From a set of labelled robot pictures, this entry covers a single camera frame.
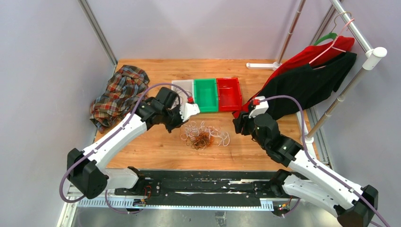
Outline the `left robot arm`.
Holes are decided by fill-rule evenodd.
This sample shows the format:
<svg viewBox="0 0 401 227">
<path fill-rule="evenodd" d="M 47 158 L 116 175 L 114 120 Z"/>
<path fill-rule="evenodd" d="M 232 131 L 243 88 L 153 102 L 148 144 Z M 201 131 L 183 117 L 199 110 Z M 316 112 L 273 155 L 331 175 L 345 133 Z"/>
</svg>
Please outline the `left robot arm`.
<svg viewBox="0 0 401 227">
<path fill-rule="evenodd" d="M 83 194 L 82 199 L 93 199 L 106 190 L 119 188 L 126 188 L 133 195 L 142 194 L 145 183 L 139 179 L 137 170 L 108 169 L 107 165 L 132 140 L 154 125 L 163 124 L 171 132 L 187 122 L 185 107 L 174 105 L 177 100 L 179 95 L 162 83 L 155 97 L 144 99 L 141 96 L 134 109 L 104 138 L 83 150 L 73 148 L 67 154 L 67 171 L 59 187 L 61 198 L 69 202 L 62 189 L 66 180 Z"/>
</svg>

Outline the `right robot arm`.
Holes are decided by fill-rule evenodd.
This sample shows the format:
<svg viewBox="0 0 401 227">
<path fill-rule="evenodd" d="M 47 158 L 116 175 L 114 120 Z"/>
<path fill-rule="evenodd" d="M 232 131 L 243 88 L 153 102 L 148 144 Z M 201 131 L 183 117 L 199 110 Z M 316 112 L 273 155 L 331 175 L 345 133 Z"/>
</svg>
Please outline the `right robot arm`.
<svg viewBox="0 0 401 227">
<path fill-rule="evenodd" d="M 331 213 L 343 227 L 369 226 L 378 206 L 375 187 L 354 183 L 311 157 L 301 144 L 281 134 L 268 113 L 249 117 L 241 112 L 233 124 L 237 134 L 250 135 L 273 161 L 308 179 L 280 169 L 270 184 L 274 196 L 294 195 L 313 203 Z"/>
</svg>

